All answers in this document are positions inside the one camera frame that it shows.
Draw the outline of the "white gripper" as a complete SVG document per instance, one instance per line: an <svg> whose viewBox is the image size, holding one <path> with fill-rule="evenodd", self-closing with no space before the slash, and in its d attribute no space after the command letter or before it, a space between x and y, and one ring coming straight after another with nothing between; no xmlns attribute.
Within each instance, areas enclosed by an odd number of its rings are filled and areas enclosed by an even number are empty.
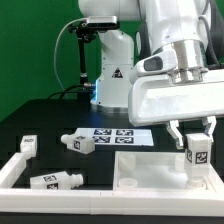
<svg viewBox="0 0 224 224"><path fill-rule="evenodd" d="M215 116L224 115L224 69L209 71L202 82L183 85L173 84L168 75L141 77L129 93L128 115L134 126L167 122L178 150L184 148L179 121L205 117L204 133L213 141Z"/></svg>

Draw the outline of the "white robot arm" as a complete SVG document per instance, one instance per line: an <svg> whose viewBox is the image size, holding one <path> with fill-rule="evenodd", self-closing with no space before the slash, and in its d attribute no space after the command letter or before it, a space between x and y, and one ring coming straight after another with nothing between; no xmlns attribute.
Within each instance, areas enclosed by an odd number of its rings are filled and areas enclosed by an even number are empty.
<svg viewBox="0 0 224 224"><path fill-rule="evenodd" d="M78 0L99 32L102 73L93 109L134 126L164 123L176 147L209 147L224 115L224 68L208 66L210 0Z"/></svg>

